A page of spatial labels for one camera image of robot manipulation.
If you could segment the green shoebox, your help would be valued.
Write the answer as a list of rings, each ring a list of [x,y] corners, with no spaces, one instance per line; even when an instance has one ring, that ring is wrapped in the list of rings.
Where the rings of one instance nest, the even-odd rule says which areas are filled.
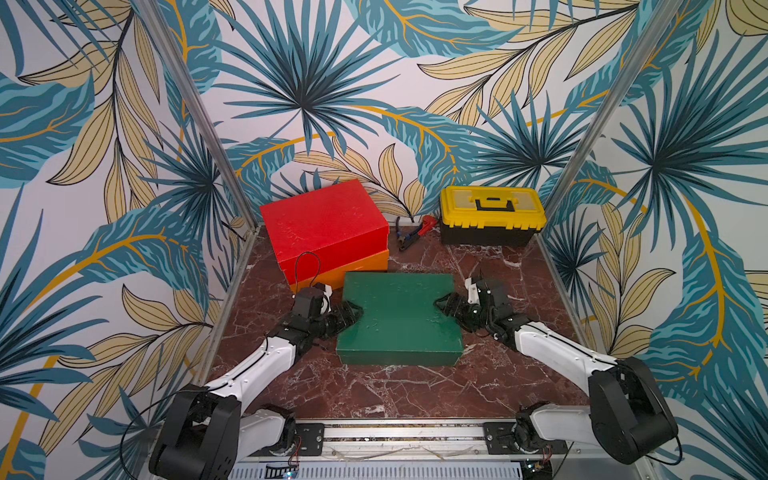
[[[449,274],[350,272],[343,299],[362,317],[337,337],[345,365],[453,366],[464,352],[456,321],[434,301],[454,292]]]

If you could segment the red shoebox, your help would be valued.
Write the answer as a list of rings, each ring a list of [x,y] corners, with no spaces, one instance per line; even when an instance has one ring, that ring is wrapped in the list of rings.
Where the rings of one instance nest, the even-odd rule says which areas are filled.
[[[388,249],[390,226],[360,181],[260,207],[289,286]]]

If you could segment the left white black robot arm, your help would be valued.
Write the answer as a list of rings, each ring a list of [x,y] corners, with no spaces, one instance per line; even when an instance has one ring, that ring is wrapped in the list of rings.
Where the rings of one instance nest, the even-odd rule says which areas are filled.
[[[245,410],[318,340],[357,323],[362,307],[330,301],[324,284],[305,287],[292,309],[245,360],[203,386],[189,384],[170,404],[154,450],[150,473],[164,479],[226,479],[235,464],[264,448],[290,449],[296,436],[291,414],[277,408]]]

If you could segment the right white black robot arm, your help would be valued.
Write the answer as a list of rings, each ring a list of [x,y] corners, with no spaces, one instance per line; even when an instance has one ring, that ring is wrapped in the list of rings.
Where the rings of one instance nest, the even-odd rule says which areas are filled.
[[[556,441],[596,445],[630,465],[669,441],[679,428],[648,366],[636,357],[600,354],[534,321],[511,305],[497,280],[472,277],[467,292],[435,300],[465,331],[483,330],[510,350],[539,361],[589,398],[586,406],[537,403],[515,418],[508,443],[538,453]]]

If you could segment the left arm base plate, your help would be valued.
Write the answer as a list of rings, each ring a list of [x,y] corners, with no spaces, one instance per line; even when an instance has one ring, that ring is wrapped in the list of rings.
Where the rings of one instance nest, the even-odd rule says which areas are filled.
[[[248,457],[319,457],[322,454],[325,434],[324,423],[298,423],[289,427],[288,440],[279,440],[277,443],[264,446],[259,450],[253,450]]]

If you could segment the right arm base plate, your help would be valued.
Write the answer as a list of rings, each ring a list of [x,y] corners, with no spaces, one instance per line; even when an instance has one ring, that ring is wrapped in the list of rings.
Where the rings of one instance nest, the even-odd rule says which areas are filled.
[[[562,440],[543,440],[526,424],[515,421],[485,422],[483,437],[490,455],[565,454],[568,444]]]

